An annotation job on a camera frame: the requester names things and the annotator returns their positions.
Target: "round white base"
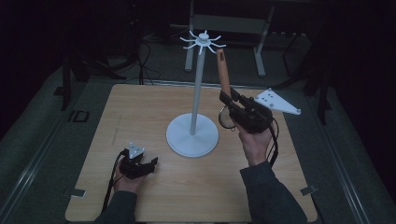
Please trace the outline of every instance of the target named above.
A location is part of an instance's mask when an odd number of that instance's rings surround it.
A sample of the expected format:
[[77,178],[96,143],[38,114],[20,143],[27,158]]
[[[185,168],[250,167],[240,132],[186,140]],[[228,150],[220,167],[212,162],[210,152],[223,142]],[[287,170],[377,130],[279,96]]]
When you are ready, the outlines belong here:
[[190,114],[183,114],[173,119],[166,130],[169,146],[185,157],[201,157],[215,148],[219,140],[216,124],[209,118],[198,114],[195,134],[191,135]]

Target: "person's hand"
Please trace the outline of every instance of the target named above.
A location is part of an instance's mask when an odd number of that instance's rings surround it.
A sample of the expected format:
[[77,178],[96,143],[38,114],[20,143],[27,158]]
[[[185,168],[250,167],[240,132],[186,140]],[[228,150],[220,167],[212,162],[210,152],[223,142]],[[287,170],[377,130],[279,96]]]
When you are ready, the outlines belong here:
[[117,164],[116,168],[116,176],[114,177],[114,181],[117,181],[114,184],[114,191],[130,191],[133,193],[137,193],[138,189],[142,185],[143,181],[146,179],[146,175],[140,176],[135,179],[130,179],[126,176],[123,176],[123,174],[120,172],[120,162]]
[[233,122],[239,130],[239,138],[245,151],[249,166],[260,164],[267,160],[267,148],[271,142],[272,135],[269,129],[262,133],[248,133],[237,122]]

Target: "wooden table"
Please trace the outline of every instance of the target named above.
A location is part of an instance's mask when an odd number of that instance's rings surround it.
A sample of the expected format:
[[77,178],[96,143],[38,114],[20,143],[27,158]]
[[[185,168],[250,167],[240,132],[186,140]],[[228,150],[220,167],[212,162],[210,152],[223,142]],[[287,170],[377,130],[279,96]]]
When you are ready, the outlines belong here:
[[[255,96],[263,90],[238,90]],[[129,142],[146,149],[143,163],[159,158],[154,174],[139,191],[136,221],[142,222],[248,222],[248,200],[239,170],[248,166],[237,132],[223,129],[218,113],[223,107],[219,89],[202,88],[198,113],[212,119],[219,129],[217,146],[200,158],[185,158],[167,144],[167,126],[175,117],[191,112],[192,87],[115,85],[106,103],[76,189],[66,210],[69,221],[92,221],[100,215],[108,179],[117,155]],[[317,219],[288,127],[282,113],[279,123],[279,156],[274,165],[304,209],[308,220]]]

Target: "wooden handle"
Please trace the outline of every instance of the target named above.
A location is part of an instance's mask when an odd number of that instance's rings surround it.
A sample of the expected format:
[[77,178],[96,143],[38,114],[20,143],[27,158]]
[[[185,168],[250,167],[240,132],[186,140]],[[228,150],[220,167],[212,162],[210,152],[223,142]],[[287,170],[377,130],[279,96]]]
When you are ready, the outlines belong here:
[[231,97],[230,80],[228,78],[228,69],[227,62],[225,61],[224,50],[218,49],[217,56],[221,90]]

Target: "white mounting plate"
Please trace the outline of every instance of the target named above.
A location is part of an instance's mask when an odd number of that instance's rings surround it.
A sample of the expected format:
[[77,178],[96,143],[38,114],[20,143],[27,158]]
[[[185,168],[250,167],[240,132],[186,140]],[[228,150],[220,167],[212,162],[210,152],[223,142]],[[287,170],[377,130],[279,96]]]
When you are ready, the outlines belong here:
[[271,110],[278,110],[294,115],[301,114],[301,109],[297,109],[293,105],[289,104],[282,97],[280,97],[273,90],[271,90],[271,88],[257,95],[254,98],[254,101]]
[[134,143],[130,142],[129,143],[129,159],[133,159],[137,157],[140,154],[143,154],[145,152],[145,149],[142,147],[137,147],[134,145]]
[[195,134],[191,135],[192,113],[183,114],[171,121],[166,130],[169,147],[185,157],[202,157],[212,151],[219,141],[216,124],[209,118],[197,114]]

